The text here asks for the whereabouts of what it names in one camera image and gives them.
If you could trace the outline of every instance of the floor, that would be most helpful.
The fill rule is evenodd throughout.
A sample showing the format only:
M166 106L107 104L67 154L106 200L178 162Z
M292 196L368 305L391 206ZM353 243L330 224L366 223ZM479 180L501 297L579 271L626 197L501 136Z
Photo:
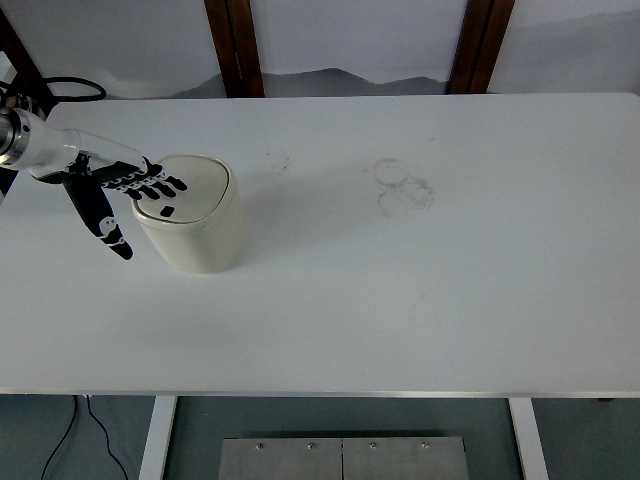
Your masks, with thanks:
M122 479L83 397L48 479ZM152 397L99 396L94 414L128 478L138 477ZM534 401L551 480L636 480L640 400ZM73 412L70 396L0 395L0 478L40 478ZM508 406L501 399L208 398L178 402L165 478L215 479L223 438L460 435L469 478L520 479Z

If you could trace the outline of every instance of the robotic hand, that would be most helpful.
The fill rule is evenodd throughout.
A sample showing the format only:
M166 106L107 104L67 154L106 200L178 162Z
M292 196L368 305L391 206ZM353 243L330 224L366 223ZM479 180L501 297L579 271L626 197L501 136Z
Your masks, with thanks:
M0 201L19 170L64 185L87 228L128 260L124 240L102 187L140 200L173 198L187 186L138 151L80 130L58 130L25 110L0 108Z

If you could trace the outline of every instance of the white plastic container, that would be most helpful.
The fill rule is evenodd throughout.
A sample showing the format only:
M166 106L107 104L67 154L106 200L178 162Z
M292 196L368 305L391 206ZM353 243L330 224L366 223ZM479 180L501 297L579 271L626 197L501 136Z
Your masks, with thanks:
M134 200L136 219L172 267L191 273L224 270L244 236L233 172L221 160L200 155L172 155L157 163L187 190L175 198Z

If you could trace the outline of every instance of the stainless steel panel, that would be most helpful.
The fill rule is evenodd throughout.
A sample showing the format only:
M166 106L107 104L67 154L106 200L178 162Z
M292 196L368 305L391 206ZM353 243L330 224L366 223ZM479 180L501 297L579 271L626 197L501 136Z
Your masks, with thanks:
M339 438L225 439L219 480L342 480Z
M344 480L469 480L461 437L345 438Z

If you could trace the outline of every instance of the white table leg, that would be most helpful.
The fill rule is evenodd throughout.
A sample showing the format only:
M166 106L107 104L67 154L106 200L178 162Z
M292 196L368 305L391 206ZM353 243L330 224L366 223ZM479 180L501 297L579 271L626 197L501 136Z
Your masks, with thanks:
M140 467L140 480L162 480L177 399L176 396L156 397Z
M525 480L549 480L530 398L510 398L511 418Z

